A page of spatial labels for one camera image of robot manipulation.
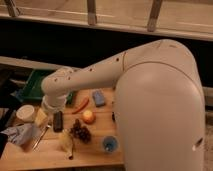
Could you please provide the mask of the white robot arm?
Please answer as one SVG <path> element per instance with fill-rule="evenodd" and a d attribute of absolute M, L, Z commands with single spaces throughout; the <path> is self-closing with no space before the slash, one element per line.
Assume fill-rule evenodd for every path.
<path fill-rule="evenodd" d="M 69 92 L 113 87 L 126 171 L 203 171 L 205 99 L 193 54 L 162 39 L 78 70 L 61 68 L 41 84 L 42 107 L 65 107 Z"/>

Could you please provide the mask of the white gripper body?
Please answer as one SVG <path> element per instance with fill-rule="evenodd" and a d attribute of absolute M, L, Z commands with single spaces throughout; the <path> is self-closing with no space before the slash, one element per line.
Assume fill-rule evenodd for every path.
<path fill-rule="evenodd" d="M 67 100 L 65 95 L 58 97 L 45 95 L 42 98 L 41 107 L 46 114 L 51 115 L 59 111 L 63 111 L 66 106 L 66 102 Z"/>

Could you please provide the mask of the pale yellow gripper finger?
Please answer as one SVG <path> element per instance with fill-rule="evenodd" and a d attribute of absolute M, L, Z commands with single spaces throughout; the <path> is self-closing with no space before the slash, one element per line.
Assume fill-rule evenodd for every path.
<path fill-rule="evenodd" d="M 48 120 L 47 114 L 43 111 L 42 108 L 40 108 L 37 111 L 37 115 L 36 115 L 36 118 L 35 118 L 35 124 L 38 127 L 42 127 L 43 125 L 46 124 L 47 120 Z"/>

